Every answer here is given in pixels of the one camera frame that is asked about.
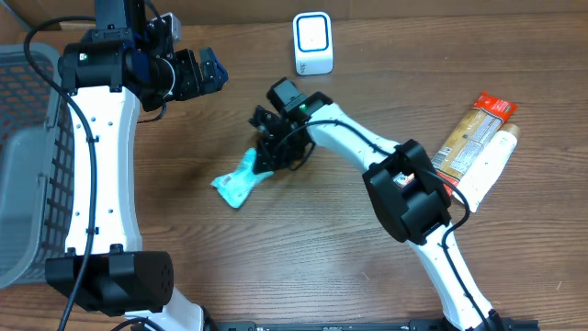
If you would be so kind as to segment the teal snack pouch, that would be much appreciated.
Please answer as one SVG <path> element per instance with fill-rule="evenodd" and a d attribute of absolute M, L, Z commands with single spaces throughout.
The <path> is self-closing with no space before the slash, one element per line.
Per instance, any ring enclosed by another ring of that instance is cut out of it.
<path fill-rule="evenodd" d="M 244 204 L 256 185 L 274 175 L 273 171 L 255 174 L 256 157 L 255 148 L 249 148 L 233 172 L 216 177 L 210 183 L 234 209 L 238 209 Z"/>

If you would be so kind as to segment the orange brown snack packet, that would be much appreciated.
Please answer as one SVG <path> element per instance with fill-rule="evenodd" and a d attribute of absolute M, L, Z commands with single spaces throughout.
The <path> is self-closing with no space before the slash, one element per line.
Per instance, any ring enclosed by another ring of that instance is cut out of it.
<path fill-rule="evenodd" d="M 492 136 L 502 128 L 517 109 L 515 103 L 483 92 L 434 155 L 432 165 L 437 174 L 450 182 L 447 193 L 454 192 Z"/>

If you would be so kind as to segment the white tube gold cap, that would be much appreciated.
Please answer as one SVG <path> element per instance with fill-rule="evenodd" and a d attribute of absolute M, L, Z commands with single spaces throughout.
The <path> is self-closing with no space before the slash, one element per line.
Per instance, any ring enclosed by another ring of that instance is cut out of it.
<path fill-rule="evenodd" d="M 515 124 L 504 124 L 484 147 L 457 189 L 466 198 L 471 212 L 476 212 L 486 194 L 503 172 L 517 146 L 521 129 Z"/>

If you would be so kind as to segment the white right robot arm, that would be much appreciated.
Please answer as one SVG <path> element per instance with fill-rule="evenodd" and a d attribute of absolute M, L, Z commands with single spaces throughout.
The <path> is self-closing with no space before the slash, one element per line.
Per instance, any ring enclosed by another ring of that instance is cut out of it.
<path fill-rule="evenodd" d="M 258 106 L 249 120 L 259 132 L 254 173 L 295 171 L 317 146 L 338 154 L 361 173 L 382 227 L 418 256 L 446 323 L 455 330 L 503 329 L 459 251 L 448 183 L 421 144 L 378 136 L 321 92 L 272 97 L 271 102 L 274 111 Z"/>

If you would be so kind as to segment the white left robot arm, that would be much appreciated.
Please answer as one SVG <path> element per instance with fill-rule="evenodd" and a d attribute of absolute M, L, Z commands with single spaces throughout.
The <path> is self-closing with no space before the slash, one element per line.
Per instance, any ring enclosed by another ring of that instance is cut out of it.
<path fill-rule="evenodd" d="M 134 199 L 134 138 L 141 111 L 222 89 L 214 52 L 176 51 L 175 33 L 152 22 L 141 31 L 89 30 L 65 47 L 60 92 L 73 120 L 73 213 L 63 257 L 45 279 L 68 303 L 153 330 L 212 330 L 208 312 L 174 284 L 164 251 L 142 247 Z"/>

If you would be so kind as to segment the white barcode scanner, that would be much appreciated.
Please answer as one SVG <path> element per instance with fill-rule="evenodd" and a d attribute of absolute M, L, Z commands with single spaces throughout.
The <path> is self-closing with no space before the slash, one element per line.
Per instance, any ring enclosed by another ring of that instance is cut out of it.
<path fill-rule="evenodd" d="M 299 13 L 292 20 L 292 29 L 297 74 L 329 74 L 334 68 L 330 16 L 322 11 Z"/>

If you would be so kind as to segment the grey plastic mesh basket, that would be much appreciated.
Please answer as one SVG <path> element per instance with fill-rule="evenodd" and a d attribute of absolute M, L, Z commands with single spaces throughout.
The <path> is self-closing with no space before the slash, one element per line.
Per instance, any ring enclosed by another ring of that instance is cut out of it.
<path fill-rule="evenodd" d="M 42 282 L 73 213 L 69 109 L 20 45 L 1 48 L 1 285 Z"/>

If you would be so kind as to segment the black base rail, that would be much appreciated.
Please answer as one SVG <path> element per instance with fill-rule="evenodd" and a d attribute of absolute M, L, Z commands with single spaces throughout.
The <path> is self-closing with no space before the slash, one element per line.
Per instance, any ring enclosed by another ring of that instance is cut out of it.
<path fill-rule="evenodd" d="M 220 331 L 442 331 L 457 330 L 442 320 L 413 319 L 405 323 L 357 323 L 357 324 L 256 324 L 254 322 L 216 322 Z M 538 321 L 503 319 L 507 331 L 539 331 Z M 123 330 L 154 330 L 141 323 Z"/>

